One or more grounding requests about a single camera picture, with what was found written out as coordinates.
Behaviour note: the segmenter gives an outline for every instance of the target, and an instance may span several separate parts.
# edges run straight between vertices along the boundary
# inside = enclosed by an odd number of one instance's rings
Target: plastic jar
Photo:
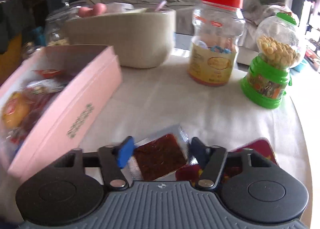
[[[229,81],[239,52],[245,24],[243,0],[201,1],[193,12],[195,35],[188,73],[201,84],[220,86]]]

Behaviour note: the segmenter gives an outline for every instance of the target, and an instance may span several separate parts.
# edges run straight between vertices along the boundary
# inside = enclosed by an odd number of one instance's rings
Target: dried meat snack
[[[133,155],[145,181],[153,181],[176,171],[187,162],[173,134],[166,134],[136,148]]]

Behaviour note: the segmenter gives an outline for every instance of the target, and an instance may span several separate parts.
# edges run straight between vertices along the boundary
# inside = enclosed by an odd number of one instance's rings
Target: white tablecloth
[[[171,56],[152,69],[123,68],[123,84],[108,101],[80,147],[85,151],[136,141],[180,123],[189,138],[228,150],[259,137],[267,138],[281,168],[312,190],[308,153],[295,106],[289,96],[279,108],[264,109],[245,97],[239,81],[245,72],[233,70],[223,87],[207,87],[187,74],[187,58]],[[311,209],[303,215],[310,224]]]

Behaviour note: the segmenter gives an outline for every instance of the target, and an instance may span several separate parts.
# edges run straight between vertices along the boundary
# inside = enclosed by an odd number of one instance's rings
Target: clear plastic globe
[[[295,20],[284,13],[264,19],[257,28],[256,39],[262,59],[278,69],[297,66],[306,53],[304,35]]]

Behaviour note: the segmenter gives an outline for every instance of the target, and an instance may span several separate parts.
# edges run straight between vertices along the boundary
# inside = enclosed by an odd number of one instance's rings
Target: green base
[[[252,60],[248,73],[254,77],[257,75],[261,75],[267,80],[270,80],[277,84],[281,84],[284,87],[290,81],[289,69],[280,70],[270,66],[261,59],[260,54]],[[280,99],[272,99],[263,96],[249,84],[249,82],[247,81],[247,77],[244,77],[241,80],[241,89],[247,98],[264,108],[274,109],[281,104],[282,97]]]
[[[247,77],[241,80],[241,89],[247,98],[261,107],[275,109],[281,104],[282,97],[278,100],[264,97],[250,86]]]

